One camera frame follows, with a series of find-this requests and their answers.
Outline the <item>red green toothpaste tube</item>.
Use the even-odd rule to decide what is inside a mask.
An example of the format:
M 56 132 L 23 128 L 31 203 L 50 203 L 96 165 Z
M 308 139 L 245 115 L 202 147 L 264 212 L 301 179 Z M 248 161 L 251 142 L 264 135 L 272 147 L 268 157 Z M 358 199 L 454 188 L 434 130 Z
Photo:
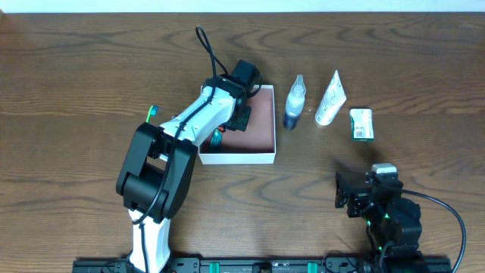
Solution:
M 224 131 L 223 127 L 218 127 L 214 130 L 209 145 L 211 152 L 218 152 L 221 149 Z

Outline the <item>white box with pink interior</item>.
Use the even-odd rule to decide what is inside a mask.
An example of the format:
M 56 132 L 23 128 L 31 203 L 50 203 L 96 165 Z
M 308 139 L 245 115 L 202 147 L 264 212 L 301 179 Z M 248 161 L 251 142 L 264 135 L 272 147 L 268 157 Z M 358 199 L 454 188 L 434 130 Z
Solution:
M 252 108 L 247 128 L 222 133 L 217 152 L 209 148 L 210 138 L 199 147 L 204 165 L 272 165 L 276 158 L 274 87 L 263 85 L 249 100 Z

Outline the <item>green and white small packet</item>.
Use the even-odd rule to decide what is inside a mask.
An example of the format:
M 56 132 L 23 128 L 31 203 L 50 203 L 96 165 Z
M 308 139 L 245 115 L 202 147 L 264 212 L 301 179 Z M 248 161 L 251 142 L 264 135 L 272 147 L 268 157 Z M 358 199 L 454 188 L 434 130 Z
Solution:
M 369 108 L 352 108 L 349 111 L 353 141 L 374 140 L 373 115 Z

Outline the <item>green toothbrush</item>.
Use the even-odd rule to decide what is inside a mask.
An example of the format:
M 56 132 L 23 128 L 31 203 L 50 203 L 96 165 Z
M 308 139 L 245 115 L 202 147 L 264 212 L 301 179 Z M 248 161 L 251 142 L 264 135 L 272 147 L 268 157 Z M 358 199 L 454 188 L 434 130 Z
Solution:
M 152 117 L 155 117 L 158 113 L 158 106 L 157 105 L 151 105 L 148 111 L 148 114 L 146 116 L 145 122 L 149 123 Z

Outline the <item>white cream tube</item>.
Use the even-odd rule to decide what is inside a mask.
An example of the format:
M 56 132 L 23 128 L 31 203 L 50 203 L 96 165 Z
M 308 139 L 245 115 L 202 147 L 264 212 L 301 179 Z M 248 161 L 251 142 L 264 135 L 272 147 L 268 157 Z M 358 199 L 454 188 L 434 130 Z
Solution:
M 345 102 L 346 94 L 340 80 L 339 71 L 335 70 L 316 111 L 314 118 L 316 124 L 323 127 L 331 124 Z

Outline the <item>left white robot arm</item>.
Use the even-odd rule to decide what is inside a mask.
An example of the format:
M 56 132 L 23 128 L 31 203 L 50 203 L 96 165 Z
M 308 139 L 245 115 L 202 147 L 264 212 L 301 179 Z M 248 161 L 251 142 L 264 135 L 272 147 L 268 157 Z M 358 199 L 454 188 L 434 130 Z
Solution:
M 128 263 L 134 272 L 160 272 L 171 256 L 171 219 L 189 190 L 196 154 L 219 126 L 239 120 L 259 86 L 254 77 L 228 74 L 207 79 L 199 97 L 181 114 L 159 126 L 136 129 L 120 170 L 116 192 L 133 224 Z

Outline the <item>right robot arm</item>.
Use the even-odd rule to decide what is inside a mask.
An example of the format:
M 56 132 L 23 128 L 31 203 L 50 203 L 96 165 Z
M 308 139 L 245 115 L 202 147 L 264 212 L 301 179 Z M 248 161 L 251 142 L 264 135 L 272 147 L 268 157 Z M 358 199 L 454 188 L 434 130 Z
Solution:
M 371 253 L 358 261 L 358 272 L 429 272 L 418 251 L 421 207 L 402 197 L 403 182 L 394 167 L 373 167 L 354 180 L 336 173 L 337 208 L 350 218 L 363 218 Z

